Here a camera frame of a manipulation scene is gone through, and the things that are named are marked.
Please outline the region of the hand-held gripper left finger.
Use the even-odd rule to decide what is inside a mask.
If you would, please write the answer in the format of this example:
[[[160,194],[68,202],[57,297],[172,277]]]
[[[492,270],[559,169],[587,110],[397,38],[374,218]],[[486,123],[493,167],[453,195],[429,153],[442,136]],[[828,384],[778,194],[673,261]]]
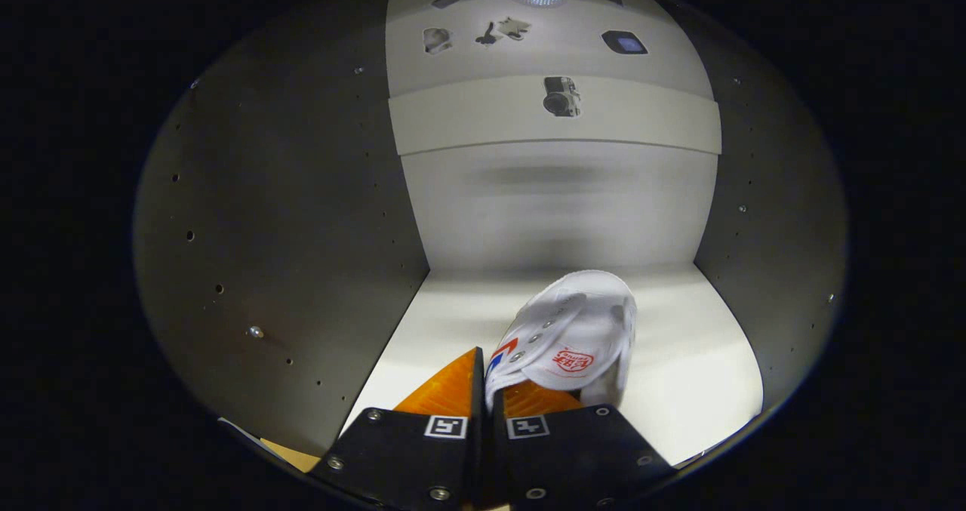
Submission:
[[[420,408],[368,407],[311,480],[366,510],[470,510],[479,470],[483,352],[473,347],[417,390]]]

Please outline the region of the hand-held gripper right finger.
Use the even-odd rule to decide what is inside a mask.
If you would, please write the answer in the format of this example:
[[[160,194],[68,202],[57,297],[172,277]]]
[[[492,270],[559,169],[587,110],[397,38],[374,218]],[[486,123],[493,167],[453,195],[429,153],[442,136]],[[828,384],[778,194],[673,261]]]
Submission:
[[[610,404],[506,416],[494,395],[491,496],[511,510],[632,510],[676,469]]]

